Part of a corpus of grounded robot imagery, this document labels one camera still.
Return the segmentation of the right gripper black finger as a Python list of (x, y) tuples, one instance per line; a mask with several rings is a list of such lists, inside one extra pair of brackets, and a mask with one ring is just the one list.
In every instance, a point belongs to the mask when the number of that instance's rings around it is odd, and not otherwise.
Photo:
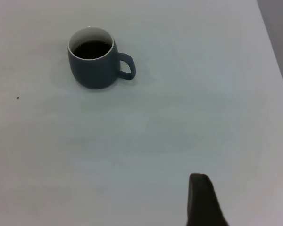
[(210, 178), (192, 173), (189, 177), (187, 201), (188, 226), (227, 226)]

